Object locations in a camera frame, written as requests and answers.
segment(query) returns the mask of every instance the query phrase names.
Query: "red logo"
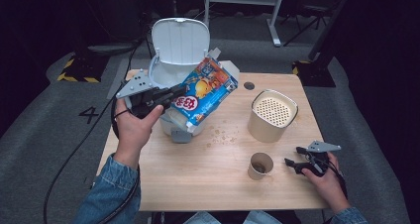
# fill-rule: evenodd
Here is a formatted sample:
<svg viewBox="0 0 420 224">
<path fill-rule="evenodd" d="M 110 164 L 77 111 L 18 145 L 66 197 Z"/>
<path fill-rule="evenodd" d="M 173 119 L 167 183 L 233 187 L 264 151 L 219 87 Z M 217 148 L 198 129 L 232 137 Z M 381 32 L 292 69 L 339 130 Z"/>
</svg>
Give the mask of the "red logo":
<svg viewBox="0 0 420 224">
<path fill-rule="evenodd" d="M 173 104 L 178 108 L 183 108 L 187 111 L 192 111 L 198 106 L 198 100 L 194 96 L 181 96 L 175 99 Z"/>
</svg>

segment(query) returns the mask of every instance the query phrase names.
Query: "number 4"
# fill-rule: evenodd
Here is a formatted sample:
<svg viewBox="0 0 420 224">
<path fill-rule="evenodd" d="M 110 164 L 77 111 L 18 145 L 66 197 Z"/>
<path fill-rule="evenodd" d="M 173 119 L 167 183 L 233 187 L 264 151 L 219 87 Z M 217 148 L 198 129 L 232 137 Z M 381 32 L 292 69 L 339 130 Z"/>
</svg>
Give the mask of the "number 4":
<svg viewBox="0 0 420 224">
<path fill-rule="evenodd" d="M 93 117 L 99 116 L 99 114 L 95 113 L 95 110 L 96 108 L 92 106 L 84 110 L 83 112 L 79 113 L 79 116 L 89 117 L 89 119 L 87 120 L 87 124 L 90 124 L 90 121 L 92 121 Z"/>
</svg>

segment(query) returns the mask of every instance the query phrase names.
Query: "table hole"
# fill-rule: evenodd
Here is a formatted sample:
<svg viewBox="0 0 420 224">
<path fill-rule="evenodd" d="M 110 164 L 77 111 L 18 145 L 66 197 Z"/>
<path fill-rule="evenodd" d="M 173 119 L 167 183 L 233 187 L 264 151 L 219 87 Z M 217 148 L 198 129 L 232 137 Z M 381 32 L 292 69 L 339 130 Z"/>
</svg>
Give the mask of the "table hole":
<svg viewBox="0 0 420 224">
<path fill-rule="evenodd" d="M 244 87 L 248 90 L 253 90 L 256 86 L 252 82 L 245 82 Z"/>
</svg>

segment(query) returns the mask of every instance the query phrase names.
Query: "handheld controller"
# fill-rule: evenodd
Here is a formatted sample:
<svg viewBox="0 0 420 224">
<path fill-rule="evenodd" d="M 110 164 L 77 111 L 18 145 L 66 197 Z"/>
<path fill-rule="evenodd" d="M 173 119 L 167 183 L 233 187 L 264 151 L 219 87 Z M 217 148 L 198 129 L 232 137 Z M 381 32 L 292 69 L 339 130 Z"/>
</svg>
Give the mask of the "handheld controller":
<svg viewBox="0 0 420 224">
<path fill-rule="evenodd" d="M 171 88 L 153 87 L 146 73 L 140 69 L 124 87 L 118 91 L 111 110 L 112 129 L 118 136 L 117 122 L 115 121 L 116 99 L 124 98 L 128 110 L 136 117 L 143 119 L 158 105 L 163 106 L 162 114 L 170 107 L 173 99 L 186 93 L 186 86 L 176 84 Z"/>
<path fill-rule="evenodd" d="M 329 168 L 330 160 L 328 159 L 327 152 L 339 151 L 340 146 L 314 141 L 309 145 L 307 149 L 297 147 L 296 152 L 300 155 L 304 155 L 307 163 L 296 163 L 292 160 L 285 158 L 286 165 L 294 168 L 297 174 L 303 174 L 302 169 L 308 168 L 315 175 L 323 176 Z"/>
</svg>

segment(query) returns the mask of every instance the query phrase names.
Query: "black controller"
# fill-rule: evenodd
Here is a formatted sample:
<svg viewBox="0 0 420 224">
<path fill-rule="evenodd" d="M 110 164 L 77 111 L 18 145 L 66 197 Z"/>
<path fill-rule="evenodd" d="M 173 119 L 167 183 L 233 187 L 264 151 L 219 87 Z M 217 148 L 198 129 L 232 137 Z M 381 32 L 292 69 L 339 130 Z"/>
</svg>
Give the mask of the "black controller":
<svg viewBox="0 0 420 224">
<path fill-rule="evenodd" d="M 330 165 L 330 159 L 328 158 L 327 152 L 309 152 L 308 149 L 297 147 L 296 152 L 300 155 L 304 155 L 308 160 L 307 163 L 296 163 L 292 160 L 285 158 L 286 165 L 288 167 L 294 168 L 297 174 L 303 174 L 302 169 L 308 168 L 310 169 L 315 175 L 323 176 L 325 172 L 328 170 Z"/>
<path fill-rule="evenodd" d="M 140 119 L 144 119 L 152 110 L 158 105 L 163 106 L 162 114 L 166 109 L 170 107 L 170 103 L 173 99 L 185 95 L 186 86 L 180 84 L 174 85 L 171 88 L 158 88 L 153 87 L 142 92 L 130 95 L 125 99 L 129 99 L 131 103 L 130 112 Z M 111 113 L 112 129 L 114 130 L 115 136 L 119 138 L 117 122 L 114 119 L 116 99 L 114 99 L 113 108 Z"/>
</svg>

